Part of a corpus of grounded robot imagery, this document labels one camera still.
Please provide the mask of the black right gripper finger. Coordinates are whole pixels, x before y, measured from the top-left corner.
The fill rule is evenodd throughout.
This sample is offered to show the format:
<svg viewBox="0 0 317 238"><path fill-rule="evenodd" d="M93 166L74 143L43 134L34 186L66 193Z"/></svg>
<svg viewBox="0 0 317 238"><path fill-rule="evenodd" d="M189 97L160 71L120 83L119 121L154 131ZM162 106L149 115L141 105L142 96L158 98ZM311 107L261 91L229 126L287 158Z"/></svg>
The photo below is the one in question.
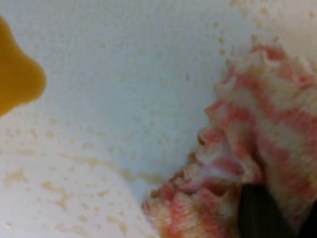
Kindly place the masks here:
<svg viewBox="0 0 317 238"><path fill-rule="evenodd" d="M238 229L242 238L293 238L295 236L274 199L261 185L242 186Z"/></svg>

